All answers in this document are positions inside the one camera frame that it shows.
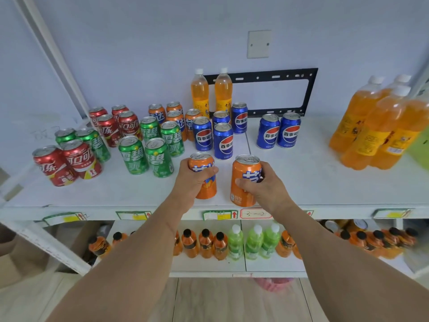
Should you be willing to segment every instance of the hand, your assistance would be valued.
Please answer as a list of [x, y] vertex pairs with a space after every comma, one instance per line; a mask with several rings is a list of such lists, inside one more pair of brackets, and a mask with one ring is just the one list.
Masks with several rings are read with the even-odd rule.
[[278, 178], [270, 164], [264, 161], [260, 163], [264, 176], [262, 182], [255, 183], [247, 178], [237, 178], [235, 182], [237, 186], [253, 194], [260, 206], [276, 219], [277, 215], [296, 206], [296, 204], [290, 198], [282, 180]]
[[196, 195], [207, 178], [215, 175], [219, 169], [216, 166], [203, 169], [201, 172], [194, 172], [188, 167], [190, 158], [185, 158], [180, 162], [179, 174], [174, 182], [173, 189], [167, 199], [179, 205], [181, 214], [192, 208]]

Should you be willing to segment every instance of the sprite can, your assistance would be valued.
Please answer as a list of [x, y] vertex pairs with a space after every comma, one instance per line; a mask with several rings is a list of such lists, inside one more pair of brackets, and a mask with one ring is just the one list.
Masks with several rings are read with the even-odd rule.
[[55, 141], [61, 146], [63, 143], [76, 139], [75, 132], [75, 129], [72, 127], [68, 127], [64, 130], [58, 130], [55, 132]]
[[172, 157], [180, 156], [185, 152], [185, 146], [183, 146], [182, 140], [182, 132], [176, 122], [166, 121], [161, 124], [161, 136], [168, 144], [168, 149]]
[[154, 116], [146, 116], [143, 118], [140, 121], [140, 129], [142, 130], [145, 142], [160, 136], [160, 126], [157, 118]]
[[168, 177], [174, 172], [168, 145], [162, 138], [154, 138], [146, 143], [146, 155], [156, 177]]
[[119, 140], [118, 149], [131, 174], [143, 174], [149, 169], [143, 144], [136, 136], [123, 137]]
[[91, 148], [99, 162], [104, 163], [110, 159], [110, 152], [98, 131], [91, 127], [84, 127], [76, 131], [76, 137]]

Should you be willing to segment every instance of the black metal bracket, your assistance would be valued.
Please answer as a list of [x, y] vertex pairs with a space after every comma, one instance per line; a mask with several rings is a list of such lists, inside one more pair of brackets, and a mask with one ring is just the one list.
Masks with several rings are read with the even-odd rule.
[[[310, 69], [294, 69], [294, 70], [275, 70], [275, 71], [259, 71], [259, 72], [243, 72], [243, 73], [228, 73], [233, 81], [233, 84], [242, 84], [246, 82], [261, 82], [261, 81], [278, 81], [278, 80], [302, 80], [307, 79], [308, 85], [305, 91], [304, 101], [300, 107], [293, 108], [270, 108], [270, 109], [253, 109], [249, 111], [248, 116], [260, 118], [266, 113], [274, 113], [282, 116], [286, 112], [296, 112], [301, 116], [305, 115], [308, 101], [310, 100], [311, 91], [313, 90], [314, 81], [318, 68]], [[214, 85], [218, 75], [205, 75], [209, 85]]]

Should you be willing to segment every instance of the pepsi can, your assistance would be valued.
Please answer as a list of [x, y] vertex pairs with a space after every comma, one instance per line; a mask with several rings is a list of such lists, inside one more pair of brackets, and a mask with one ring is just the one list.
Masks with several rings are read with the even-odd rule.
[[258, 139], [256, 145], [262, 149], [271, 149], [280, 130], [280, 120], [276, 114], [265, 114], [259, 122]]
[[233, 128], [229, 123], [218, 123], [213, 130], [214, 156], [228, 159], [233, 156]]
[[216, 124], [218, 123], [229, 123], [231, 124], [231, 117], [226, 111], [217, 111], [213, 113], [213, 132], [215, 131]]
[[193, 135], [195, 148], [198, 151], [208, 151], [213, 147], [212, 124], [205, 116], [195, 118], [193, 121]]
[[231, 107], [231, 121], [235, 134], [247, 131], [247, 104], [245, 102], [235, 102]]
[[290, 148], [297, 142], [299, 127], [301, 125], [301, 115], [298, 113], [283, 114], [280, 122], [277, 144], [283, 148]]

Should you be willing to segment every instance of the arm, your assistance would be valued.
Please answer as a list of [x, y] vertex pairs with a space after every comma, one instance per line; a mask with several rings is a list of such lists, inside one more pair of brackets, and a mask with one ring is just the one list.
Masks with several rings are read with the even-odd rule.
[[217, 167], [194, 173], [180, 162], [173, 190], [153, 215], [79, 280], [47, 322], [146, 321], [171, 270], [180, 219]]
[[323, 228], [289, 197], [271, 166], [261, 183], [237, 179], [298, 245], [314, 293], [331, 322], [427, 321], [429, 291]]

